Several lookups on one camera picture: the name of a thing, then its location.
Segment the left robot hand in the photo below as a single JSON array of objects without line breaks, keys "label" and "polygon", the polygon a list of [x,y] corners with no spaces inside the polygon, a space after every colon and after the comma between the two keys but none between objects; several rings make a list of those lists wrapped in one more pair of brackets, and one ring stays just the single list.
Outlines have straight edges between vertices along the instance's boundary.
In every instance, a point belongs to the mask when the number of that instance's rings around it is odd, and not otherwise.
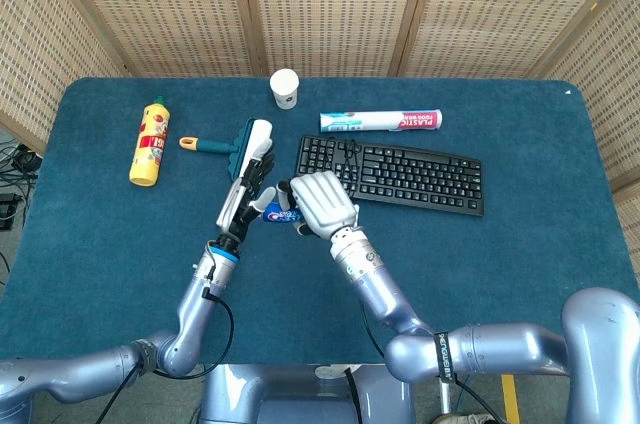
[{"label": "left robot hand", "polygon": [[273,143],[265,138],[251,155],[243,173],[233,182],[216,220],[215,245],[234,250],[246,238],[251,222],[261,215],[276,195],[274,186],[261,189],[274,166]]}]

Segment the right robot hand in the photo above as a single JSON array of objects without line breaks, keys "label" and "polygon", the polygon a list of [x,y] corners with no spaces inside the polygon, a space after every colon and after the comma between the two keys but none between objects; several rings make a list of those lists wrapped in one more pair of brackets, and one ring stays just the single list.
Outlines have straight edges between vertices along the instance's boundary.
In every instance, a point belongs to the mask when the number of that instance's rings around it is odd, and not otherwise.
[{"label": "right robot hand", "polygon": [[301,212],[302,220],[294,224],[301,236],[330,240],[340,229],[357,227],[359,208],[333,171],[281,180],[276,192],[283,210]]}]

